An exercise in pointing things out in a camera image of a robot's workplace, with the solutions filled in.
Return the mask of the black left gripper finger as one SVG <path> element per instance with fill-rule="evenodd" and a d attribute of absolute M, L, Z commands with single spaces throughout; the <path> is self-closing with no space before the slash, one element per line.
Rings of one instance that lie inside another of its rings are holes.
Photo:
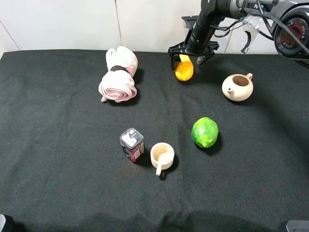
<path fill-rule="evenodd" d="M 197 58 L 197 65 L 198 66 L 201 66 L 203 63 L 205 63 L 208 59 L 210 58 L 209 55 L 202 55 L 202 56 L 199 56 Z"/>

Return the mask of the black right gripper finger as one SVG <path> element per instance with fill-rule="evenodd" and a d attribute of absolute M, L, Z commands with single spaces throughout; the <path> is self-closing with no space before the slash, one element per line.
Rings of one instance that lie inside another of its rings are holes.
<path fill-rule="evenodd" d="M 175 71 L 177 69 L 178 65 L 181 62 L 180 55 L 179 54 L 171 54 L 170 58 L 171 58 L 171 65 L 170 65 L 171 69 L 173 71 Z"/>

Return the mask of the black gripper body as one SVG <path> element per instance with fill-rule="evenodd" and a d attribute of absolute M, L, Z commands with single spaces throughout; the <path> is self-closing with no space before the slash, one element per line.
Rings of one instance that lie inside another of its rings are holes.
<path fill-rule="evenodd" d="M 214 53 L 215 50 L 219 48 L 217 42 L 209 41 L 209 43 L 204 45 L 194 45 L 190 47 L 188 43 L 181 42 L 175 46 L 169 47 L 168 54 L 170 57 L 175 58 L 178 55 L 188 55 L 194 57 L 208 56 Z"/>

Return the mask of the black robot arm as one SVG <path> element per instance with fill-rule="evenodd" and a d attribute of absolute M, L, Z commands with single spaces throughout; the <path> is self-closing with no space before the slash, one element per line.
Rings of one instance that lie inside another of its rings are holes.
<path fill-rule="evenodd" d="M 261 17 L 269 30 L 268 39 L 277 52 L 289 59 L 309 60 L 309 2 L 307 0 L 203 0 L 199 15 L 183 16 L 189 31 L 185 40 L 168 49 L 171 69 L 180 64 L 180 55 L 198 57 L 200 66 L 214 56 L 219 45 L 211 41 L 225 18 L 239 23 L 246 16 Z"/>

